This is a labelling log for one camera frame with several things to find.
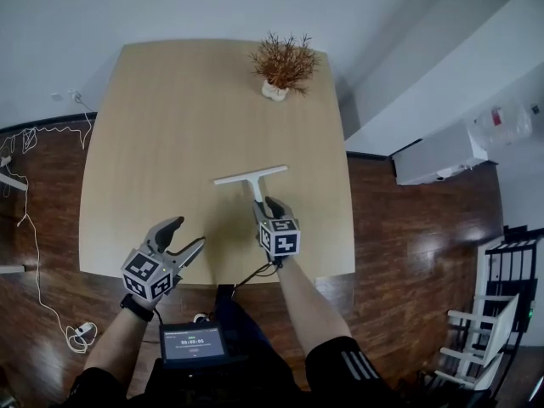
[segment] wooden floor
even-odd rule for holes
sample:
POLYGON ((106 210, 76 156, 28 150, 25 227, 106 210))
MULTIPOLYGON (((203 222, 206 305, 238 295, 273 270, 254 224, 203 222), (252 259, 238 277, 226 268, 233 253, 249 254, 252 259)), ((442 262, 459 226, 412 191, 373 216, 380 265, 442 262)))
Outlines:
MULTIPOLYGON (((82 123, 72 126, 85 128, 82 123)), ((19 138, 12 171, 30 180, 28 212, 41 251, 42 299, 59 311, 63 326, 90 320, 103 332, 124 291, 121 280, 78 269, 86 152, 73 133, 40 133, 38 146, 24 156, 20 143, 19 138)), ((350 158, 348 164, 356 272, 319 279, 316 285, 343 313, 377 369, 395 385, 401 377, 432 367, 445 342, 446 311, 471 306, 475 244, 502 230, 496 171, 484 165, 444 183, 400 187, 388 161, 350 158)), ((22 275, 0 277, 0 364, 26 406, 44 406, 65 397, 85 355, 66 347, 54 314, 37 303, 33 234, 28 222, 16 228, 23 194, 12 190, 0 200, 0 264, 28 268, 22 275)), ((178 288, 159 310, 166 322, 187 321, 211 309, 213 297, 214 290, 206 286, 178 288)), ((306 386, 302 351, 279 286, 248 286, 236 299, 290 364, 297 382, 306 386)), ((142 391, 152 360, 159 355, 157 328, 154 320, 145 336, 151 343, 142 346, 130 394, 142 391)))

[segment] wooden table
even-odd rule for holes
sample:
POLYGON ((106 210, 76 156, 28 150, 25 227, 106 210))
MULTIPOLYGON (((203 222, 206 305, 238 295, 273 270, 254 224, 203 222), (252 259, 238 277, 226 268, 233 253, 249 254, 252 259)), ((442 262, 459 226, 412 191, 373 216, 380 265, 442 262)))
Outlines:
POLYGON ((148 229, 182 215, 171 249, 207 238, 182 282, 240 282, 266 261, 255 240, 252 195, 245 185, 213 180, 285 164, 263 190, 299 219, 304 272, 311 279, 354 272, 348 167, 326 55, 307 97, 275 103, 252 74, 248 55, 257 46, 190 40, 123 48, 85 167, 82 271, 120 277, 148 229))

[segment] black wristband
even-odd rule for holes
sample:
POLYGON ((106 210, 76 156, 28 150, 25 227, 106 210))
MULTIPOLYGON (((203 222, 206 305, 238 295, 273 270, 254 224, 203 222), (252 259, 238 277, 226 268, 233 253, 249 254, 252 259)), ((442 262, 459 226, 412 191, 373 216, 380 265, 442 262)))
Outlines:
POLYGON ((122 299, 119 305, 122 309, 129 309, 146 322, 151 322, 153 320, 153 312, 136 303, 136 301, 133 300, 133 295, 130 293, 122 299))

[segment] white chair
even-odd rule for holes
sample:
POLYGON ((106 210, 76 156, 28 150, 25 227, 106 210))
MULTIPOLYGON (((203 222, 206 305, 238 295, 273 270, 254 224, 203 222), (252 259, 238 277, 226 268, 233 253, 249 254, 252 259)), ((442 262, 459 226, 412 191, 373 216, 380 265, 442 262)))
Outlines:
POLYGON ((434 373, 437 377, 441 377, 446 381, 461 384, 463 387, 469 390, 487 390, 493 383, 493 379, 495 379, 496 371, 499 369, 503 355, 504 354, 498 354, 491 361, 489 366, 485 368, 484 372, 476 379, 473 377, 465 377, 463 375, 456 375, 453 377, 452 375, 448 375, 442 371, 434 371, 434 373))
POLYGON ((459 360, 466 360, 472 363, 479 364, 483 367, 487 367, 489 363, 497 356, 502 347, 507 343, 512 332, 513 321, 516 316, 516 309, 518 308, 519 295, 514 297, 504 296, 474 296, 475 300, 483 301, 509 301, 504 310, 497 316, 483 316, 479 314, 461 313, 460 311, 450 310, 448 315, 450 317, 458 319, 472 320, 474 324, 478 325, 482 322, 492 324, 490 330, 481 330, 479 327, 470 328, 469 333, 484 334, 489 336, 489 341, 485 350, 477 350, 472 348, 465 348, 462 352, 442 348, 441 354, 449 355, 450 357, 458 358, 459 360))

